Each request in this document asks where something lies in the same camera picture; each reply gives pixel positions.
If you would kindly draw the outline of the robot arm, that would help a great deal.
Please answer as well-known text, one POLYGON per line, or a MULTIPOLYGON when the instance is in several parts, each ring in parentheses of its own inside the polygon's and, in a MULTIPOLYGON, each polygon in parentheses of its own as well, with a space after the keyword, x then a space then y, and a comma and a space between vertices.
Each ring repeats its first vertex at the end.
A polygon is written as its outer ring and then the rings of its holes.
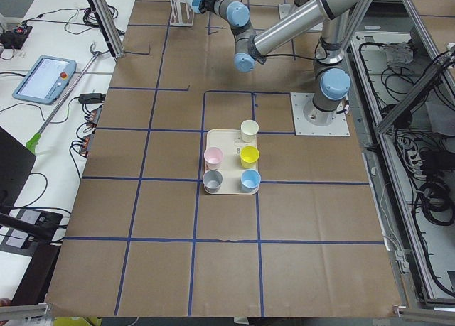
POLYGON ((335 65, 344 56, 341 45, 346 36, 350 9, 359 0, 294 0, 288 13, 277 23, 257 33, 249 19, 232 27, 235 39, 234 65, 240 72, 250 72, 256 63, 273 57, 273 50, 301 34, 321 26, 314 51, 314 62, 335 65))
POLYGON ((200 0, 198 9, 201 13, 209 11, 216 14, 233 28, 246 26, 250 21, 250 10, 241 1, 200 0))

